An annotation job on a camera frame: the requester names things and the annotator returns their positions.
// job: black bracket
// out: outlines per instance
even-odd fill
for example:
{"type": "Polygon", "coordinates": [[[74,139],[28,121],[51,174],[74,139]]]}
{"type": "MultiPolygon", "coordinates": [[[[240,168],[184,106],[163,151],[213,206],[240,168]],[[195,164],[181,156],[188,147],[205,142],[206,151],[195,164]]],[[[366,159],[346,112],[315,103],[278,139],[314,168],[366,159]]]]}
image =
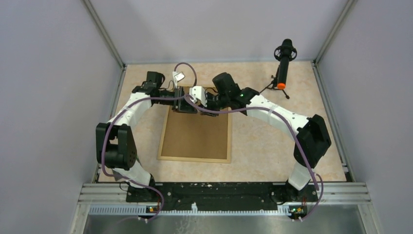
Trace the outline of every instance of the black bracket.
{"type": "MultiPolygon", "coordinates": [[[[331,146],[331,139],[324,119],[321,116],[314,115],[312,118],[307,119],[307,124],[303,128],[298,128],[297,139],[311,168],[315,168],[320,158],[324,156],[327,149],[331,146]]],[[[294,147],[294,158],[299,164],[305,166],[297,145],[294,147]]]]}
{"type": "Polygon", "coordinates": [[[275,73],[275,76],[274,76],[274,75],[271,75],[271,78],[273,79],[273,81],[271,82],[272,86],[271,86],[271,87],[266,87],[266,89],[269,89],[269,90],[281,90],[281,91],[284,93],[285,98],[286,98],[286,99],[290,99],[290,96],[285,92],[284,89],[278,89],[278,88],[277,88],[277,84],[278,84],[278,71],[279,71],[279,70],[280,70],[280,66],[278,66],[277,72],[275,73]]]}
{"type": "MultiPolygon", "coordinates": [[[[150,175],[149,181],[150,187],[155,187],[155,179],[152,175],[150,175]]],[[[126,197],[126,201],[129,202],[130,200],[139,200],[140,202],[151,202],[159,200],[160,197],[157,192],[148,188],[136,188],[134,186],[129,185],[128,187],[128,195],[126,197]]]]}
{"type": "Polygon", "coordinates": [[[213,95],[206,92],[207,109],[218,111],[226,107],[230,107],[232,110],[244,108],[251,103],[251,99],[255,95],[260,93],[251,88],[240,89],[238,84],[234,82],[232,76],[226,72],[223,72],[214,79],[212,79],[218,94],[213,95]]]}
{"type": "MultiPolygon", "coordinates": [[[[103,143],[109,125],[110,123],[99,123],[96,126],[96,159],[98,163],[102,163],[103,143]]],[[[136,160],[139,162],[131,127],[126,124],[114,125],[106,144],[105,166],[108,168],[122,168],[127,171],[135,164],[136,160]],[[115,138],[118,139],[118,143],[111,143],[110,141],[115,138]]]]}
{"type": "Polygon", "coordinates": [[[165,81],[165,76],[159,72],[147,72],[146,73],[146,81],[142,82],[141,86],[136,86],[132,93],[144,93],[147,95],[152,95],[158,91],[162,83],[165,81]]]}
{"type": "MultiPolygon", "coordinates": [[[[185,94],[184,88],[179,87],[175,89],[175,97],[182,97],[185,94]]],[[[172,110],[179,113],[196,114],[198,110],[191,106],[184,99],[175,100],[172,110]]]]}

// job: white wall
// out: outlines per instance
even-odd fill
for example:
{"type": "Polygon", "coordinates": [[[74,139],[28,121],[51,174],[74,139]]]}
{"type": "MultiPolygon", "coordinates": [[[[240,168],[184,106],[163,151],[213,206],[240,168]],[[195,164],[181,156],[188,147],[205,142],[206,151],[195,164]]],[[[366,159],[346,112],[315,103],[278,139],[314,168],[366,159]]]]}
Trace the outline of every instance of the white wall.
{"type": "Polygon", "coordinates": [[[412,233],[413,2],[360,0],[320,67],[384,233],[412,233]]]}
{"type": "Polygon", "coordinates": [[[0,2],[0,233],[69,231],[119,74],[81,1],[0,2]]]}
{"type": "Polygon", "coordinates": [[[125,63],[317,56],[346,0],[92,0],[125,63]]]}

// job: aluminum frame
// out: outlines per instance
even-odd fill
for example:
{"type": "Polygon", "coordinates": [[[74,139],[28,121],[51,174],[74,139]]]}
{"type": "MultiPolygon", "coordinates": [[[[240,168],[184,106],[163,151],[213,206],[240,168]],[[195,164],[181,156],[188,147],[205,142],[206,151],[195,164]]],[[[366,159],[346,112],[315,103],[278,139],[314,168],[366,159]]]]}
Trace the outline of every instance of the aluminum frame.
{"type": "MultiPolygon", "coordinates": [[[[118,65],[122,68],[122,73],[119,78],[119,83],[116,88],[116,94],[113,98],[112,108],[111,108],[111,116],[115,114],[117,102],[120,96],[120,90],[123,84],[123,79],[126,73],[126,65],[124,64],[121,56],[119,55],[114,43],[112,42],[109,34],[107,33],[103,23],[101,22],[97,12],[95,11],[92,3],[90,0],[81,0],[85,8],[88,10],[94,24],[96,25],[97,30],[101,34],[107,48],[115,58],[118,65]]],[[[328,35],[326,41],[324,42],[322,48],[320,49],[317,57],[312,62],[313,71],[316,76],[316,81],[319,86],[319,90],[321,93],[321,97],[326,108],[326,113],[329,118],[331,128],[333,131],[333,136],[335,138],[338,151],[343,162],[343,168],[346,172],[347,168],[349,173],[351,174],[351,165],[349,164],[349,160],[347,159],[347,150],[345,149],[344,145],[341,141],[341,134],[339,127],[336,122],[336,117],[334,115],[334,111],[332,105],[330,103],[327,90],[324,85],[324,81],[322,79],[322,75],[318,70],[318,64],[322,60],[326,50],[328,49],[331,42],[334,40],[335,35],[340,30],[344,20],[347,18],[348,14],[354,7],[357,0],[348,0],[343,11],[341,12],[339,18],[337,19],[335,25],[333,26],[330,34],[328,35]]],[[[127,185],[122,184],[121,187],[124,189],[127,188],[127,185]]],[[[324,196],[319,205],[347,205],[347,204],[356,204],[358,205],[360,215],[362,217],[362,222],[364,224],[364,228],[367,234],[381,234],[383,233],[382,227],[379,223],[379,220],[376,216],[375,210],[373,208],[370,195],[367,190],[367,186],[364,182],[325,182],[324,184],[324,196]]],[[[114,206],[136,206],[136,204],[127,203],[126,202],[126,193],[119,189],[118,183],[87,183],[84,184],[82,187],[82,191],[79,196],[79,200],[77,203],[77,207],[75,210],[75,216],[72,221],[71,227],[71,234],[82,234],[86,222],[89,211],[93,206],[99,205],[114,205],[114,206]]],[[[287,202],[285,203],[286,206],[288,205],[299,205],[296,202],[287,202]]]]}

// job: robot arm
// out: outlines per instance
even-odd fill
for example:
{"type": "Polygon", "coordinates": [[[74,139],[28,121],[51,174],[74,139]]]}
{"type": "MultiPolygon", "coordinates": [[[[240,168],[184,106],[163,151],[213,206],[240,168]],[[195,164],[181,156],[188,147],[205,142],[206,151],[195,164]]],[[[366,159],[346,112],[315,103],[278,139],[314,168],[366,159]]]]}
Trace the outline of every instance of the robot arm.
{"type": "MultiPolygon", "coordinates": [[[[315,168],[320,158],[331,146],[327,127],[322,117],[318,115],[314,115],[313,117],[299,115],[272,103],[251,88],[241,90],[228,73],[221,73],[212,81],[217,88],[218,94],[204,94],[203,88],[196,86],[191,88],[189,92],[194,102],[200,101],[201,106],[213,111],[226,107],[231,107],[231,109],[241,109],[245,107],[262,107],[267,109],[246,110],[242,111],[242,113],[246,116],[256,117],[267,122],[271,126],[286,133],[292,140],[297,138],[305,153],[308,164],[312,169],[315,168]],[[285,122],[277,115],[272,114],[272,111],[280,114],[288,121],[292,127],[294,136],[291,135],[291,131],[285,122]]],[[[294,170],[288,179],[288,183],[299,191],[307,185],[311,176],[297,144],[294,148],[294,158],[297,162],[294,165],[294,170]]]]}
{"type": "Polygon", "coordinates": [[[103,143],[107,130],[110,124],[116,121],[109,132],[105,149],[105,166],[143,185],[149,185],[153,179],[139,162],[132,129],[138,124],[143,113],[153,104],[171,105],[174,109],[181,112],[188,109],[188,105],[184,103],[185,101],[151,99],[173,98],[182,95],[182,88],[175,89],[172,92],[162,89],[161,85],[164,81],[165,77],[163,74],[148,72],[147,80],[141,86],[134,88],[125,106],[107,123],[100,123],[96,127],[96,157],[98,163],[101,163],[103,143]]]}

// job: purple cable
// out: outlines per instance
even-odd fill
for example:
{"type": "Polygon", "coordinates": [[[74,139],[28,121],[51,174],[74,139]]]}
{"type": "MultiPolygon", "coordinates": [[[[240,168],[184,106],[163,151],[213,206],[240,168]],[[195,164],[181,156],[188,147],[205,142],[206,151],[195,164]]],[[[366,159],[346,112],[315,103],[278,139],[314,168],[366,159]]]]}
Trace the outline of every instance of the purple cable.
{"type": "MultiPolygon", "coordinates": [[[[183,96],[182,96],[182,97],[169,97],[169,98],[168,98],[168,97],[145,97],[145,98],[142,98],[142,99],[139,99],[139,100],[134,101],[133,103],[131,103],[131,104],[128,106],[128,108],[131,108],[131,107],[133,107],[134,105],[136,105],[136,104],[138,104],[138,103],[140,103],[140,102],[142,102],[142,101],[146,101],[146,100],[169,100],[169,101],[173,101],[173,100],[179,100],[179,99],[183,99],[183,98],[184,98],[183,96]]],[[[125,112],[126,112],[126,109],[122,110],[122,111],[115,117],[115,119],[112,121],[112,123],[109,125],[108,129],[106,130],[105,139],[104,139],[104,141],[103,141],[102,154],[101,154],[101,158],[102,158],[102,159],[101,159],[102,171],[103,171],[103,174],[105,174],[106,176],[109,176],[109,177],[114,177],[114,175],[111,175],[111,174],[109,174],[109,173],[106,171],[106,167],[105,167],[106,145],[107,145],[107,143],[108,143],[109,133],[111,132],[112,127],[113,127],[114,124],[119,120],[119,118],[121,118],[121,117],[124,115],[125,112]]],[[[136,182],[136,181],[134,181],[134,180],[129,179],[129,178],[126,177],[126,176],[123,176],[123,175],[122,175],[122,176],[120,176],[120,178],[129,180],[131,183],[136,184],[136,185],[138,185],[138,186],[141,186],[141,187],[144,187],[144,188],[147,188],[147,189],[151,189],[151,190],[153,190],[153,191],[155,191],[156,193],[159,194],[159,196],[161,197],[161,200],[162,200],[161,206],[159,207],[159,210],[155,213],[155,215],[154,215],[153,217],[151,217],[151,218],[148,219],[148,222],[154,220],[154,219],[158,216],[159,212],[161,212],[162,208],[164,207],[165,198],[164,198],[164,196],[162,195],[162,193],[161,193],[159,190],[157,190],[156,188],[154,188],[154,187],[151,187],[151,186],[147,186],[147,185],[138,183],[138,182],[136,182]]],[[[125,220],[127,220],[127,219],[131,219],[131,218],[137,218],[137,217],[133,216],[133,217],[127,217],[127,218],[121,219],[121,220],[118,221],[115,225],[117,225],[117,224],[119,224],[119,223],[121,223],[121,222],[123,222],[123,221],[125,221],[125,220]]]]}
{"type": "Polygon", "coordinates": [[[194,81],[194,85],[193,85],[193,86],[196,86],[196,82],[198,81],[198,79],[197,79],[197,77],[196,77],[195,69],[191,66],[191,64],[189,64],[189,63],[187,63],[187,62],[180,62],[180,63],[178,63],[178,64],[175,66],[175,68],[173,69],[173,71],[176,72],[176,69],[177,69],[178,66],[181,65],[181,64],[184,64],[184,65],[186,65],[186,66],[188,66],[188,67],[191,68],[191,70],[192,70],[193,73],[194,73],[194,77],[195,77],[195,81],[194,81]]]}
{"type": "Polygon", "coordinates": [[[319,174],[316,173],[316,175],[319,177],[319,179],[320,179],[320,184],[321,184],[320,197],[319,197],[319,199],[317,200],[317,202],[315,203],[315,205],[313,206],[313,208],[310,210],[310,212],[308,212],[303,218],[301,218],[301,222],[303,222],[304,220],[306,220],[306,219],[314,212],[314,210],[316,209],[316,207],[319,205],[319,203],[320,203],[320,201],[321,201],[321,198],[322,198],[322,196],[323,196],[323,193],[324,193],[324,182],[322,181],[322,178],[321,178],[321,176],[320,176],[319,174]]]}
{"type": "MultiPolygon", "coordinates": [[[[212,111],[212,110],[208,110],[202,107],[197,106],[195,103],[193,103],[191,101],[191,96],[189,94],[185,94],[184,95],[185,100],[187,101],[187,103],[189,103],[191,106],[193,106],[194,108],[203,111],[203,112],[208,112],[208,113],[212,113],[212,114],[229,114],[229,113],[234,113],[234,112],[240,112],[240,111],[247,111],[247,110],[263,110],[263,111],[271,111],[269,108],[265,108],[265,107],[261,107],[261,106],[254,106],[254,107],[245,107],[245,108],[240,108],[240,109],[236,109],[236,110],[230,110],[230,111],[212,111]]],[[[304,160],[305,166],[308,169],[308,172],[310,173],[310,176],[314,182],[314,186],[316,187],[317,191],[319,190],[319,184],[317,183],[316,180],[316,176],[314,175],[313,170],[311,170],[311,166],[310,163],[307,160],[307,157],[304,154],[304,150],[301,147],[300,142],[297,139],[297,136],[294,134],[294,130],[291,127],[290,123],[287,121],[286,118],[284,118],[284,116],[280,115],[279,113],[272,111],[273,114],[275,114],[276,116],[278,116],[284,123],[285,125],[287,125],[288,130],[290,131],[291,135],[293,136],[294,141],[296,142],[297,148],[301,153],[301,157],[304,160]]]]}

